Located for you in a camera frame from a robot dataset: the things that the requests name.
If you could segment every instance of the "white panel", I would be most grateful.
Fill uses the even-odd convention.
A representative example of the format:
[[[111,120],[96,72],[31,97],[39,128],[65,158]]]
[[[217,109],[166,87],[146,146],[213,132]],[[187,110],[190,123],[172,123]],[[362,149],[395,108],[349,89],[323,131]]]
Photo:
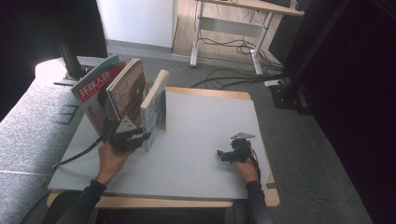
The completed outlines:
[[[234,165],[223,162],[217,150],[231,151],[236,133],[256,135],[250,140],[262,169],[262,184],[269,175],[254,104],[249,100],[166,93],[167,127],[150,152],[137,150],[109,184],[110,193],[171,198],[246,198],[245,183]],[[64,160],[97,138],[84,117]],[[99,169],[97,150],[59,167],[49,189],[83,190]]]
[[[172,48],[174,0],[97,0],[106,39]]]

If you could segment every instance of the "black stand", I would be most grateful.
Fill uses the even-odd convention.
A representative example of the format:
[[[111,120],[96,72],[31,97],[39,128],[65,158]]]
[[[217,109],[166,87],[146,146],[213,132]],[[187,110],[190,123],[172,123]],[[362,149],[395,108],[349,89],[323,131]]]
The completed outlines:
[[[328,23],[318,35],[318,38],[313,43],[311,48],[307,51],[299,66],[295,70],[294,76],[288,85],[271,86],[270,90],[273,95],[275,107],[284,109],[294,109],[302,115],[311,115],[310,112],[310,98],[309,93],[302,88],[304,78],[306,77],[305,70],[311,63],[312,58],[317,53],[319,47],[326,39],[330,30],[343,14],[350,0],[342,1],[334,13],[330,16]]]
[[[64,58],[65,67],[67,74],[59,81],[55,81],[55,85],[63,86],[74,86],[76,82],[82,79],[89,71],[93,69],[93,66],[81,65],[78,61],[76,54],[67,46],[67,42],[64,38],[64,33],[60,28],[59,22],[55,22],[56,35],[58,40],[58,49]]]

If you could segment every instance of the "magazine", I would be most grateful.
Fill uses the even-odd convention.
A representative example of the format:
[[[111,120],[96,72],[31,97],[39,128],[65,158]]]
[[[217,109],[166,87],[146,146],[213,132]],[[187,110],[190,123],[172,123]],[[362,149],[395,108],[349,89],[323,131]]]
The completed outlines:
[[[76,83],[71,92],[93,128],[99,135],[104,133],[106,117],[106,86],[117,77],[125,67],[126,62],[120,62],[118,55],[109,56],[94,67],[85,77]]]
[[[125,116],[136,126],[142,125],[140,105],[145,97],[146,79],[143,63],[132,59],[106,88],[118,120]]]

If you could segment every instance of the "power strip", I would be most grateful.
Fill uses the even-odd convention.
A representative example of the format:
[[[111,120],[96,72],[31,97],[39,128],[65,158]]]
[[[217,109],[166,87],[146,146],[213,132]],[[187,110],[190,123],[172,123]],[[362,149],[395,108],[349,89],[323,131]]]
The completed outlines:
[[[266,87],[269,87],[269,86],[277,86],[277,85],[283,85],[283,84],[285,84],[281,79],[278,79],[278,80],[271,80],[271,81],[264,81],[264,85],[266,86]]]

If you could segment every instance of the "black sleeve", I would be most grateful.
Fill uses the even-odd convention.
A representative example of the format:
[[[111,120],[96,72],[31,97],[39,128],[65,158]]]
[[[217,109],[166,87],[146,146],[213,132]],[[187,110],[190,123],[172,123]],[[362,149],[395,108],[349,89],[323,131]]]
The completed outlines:
[[[262,184],[259,181],[251,181],[247,183],[247,200],[250,218],[253,223],[273,223],[265,204],[265,196],[264,192],[262,192]]]
[[[105,190],[106,186],[92,180],[91,184],[82,191],[79,198],[67,209],[57,224],[87,223],[93,208],[99,202],[100,196]]]

